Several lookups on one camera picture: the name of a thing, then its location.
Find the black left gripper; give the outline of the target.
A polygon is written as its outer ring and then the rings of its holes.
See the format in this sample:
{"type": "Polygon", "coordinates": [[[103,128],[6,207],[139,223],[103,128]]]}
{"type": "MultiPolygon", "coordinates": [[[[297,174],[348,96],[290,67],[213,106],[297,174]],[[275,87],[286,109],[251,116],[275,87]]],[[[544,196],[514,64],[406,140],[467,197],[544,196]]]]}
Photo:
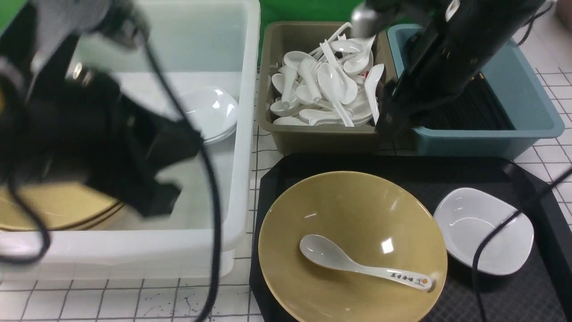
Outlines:
{"type": "Polygon", "coordinates": [[[107,75],[65,80],[28,102],[4,76],[1,85],[1,185],[78,182],[144,217],[173,212],[182,185],[157,175],[198,155],[188,120],[148,110],[107,75]]]}

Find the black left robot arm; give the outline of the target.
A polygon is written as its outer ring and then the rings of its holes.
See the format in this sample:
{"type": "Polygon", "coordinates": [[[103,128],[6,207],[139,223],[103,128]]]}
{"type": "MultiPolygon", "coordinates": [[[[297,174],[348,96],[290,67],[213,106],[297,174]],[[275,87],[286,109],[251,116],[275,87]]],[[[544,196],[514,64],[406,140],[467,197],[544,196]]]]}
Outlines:
{"type": "Polygon", "coordinates": [[[1,32],[1,184],[79,182],[144,217],[174,210],[181,188],[157,174],[198,155],[200,134],[124,94],[89,67],[66,76],[82,35],[127,50],[149,24],[131,0],[29,0],[1,32]]]}

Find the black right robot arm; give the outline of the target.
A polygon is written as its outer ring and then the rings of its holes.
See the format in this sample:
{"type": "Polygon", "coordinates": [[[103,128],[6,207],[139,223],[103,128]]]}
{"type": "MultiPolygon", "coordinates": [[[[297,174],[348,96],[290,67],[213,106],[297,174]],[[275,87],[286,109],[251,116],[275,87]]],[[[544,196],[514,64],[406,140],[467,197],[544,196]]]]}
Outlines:
{"type": "Polygon", "coordinates": [[[544,5],[543,0],[365,0],[351,13],[352,35],[370,38],[407,16],[423,30],[409,62],[384,88],[375,129],[383,136],[419,125],[427,110],[466,85],[544,5]]]}

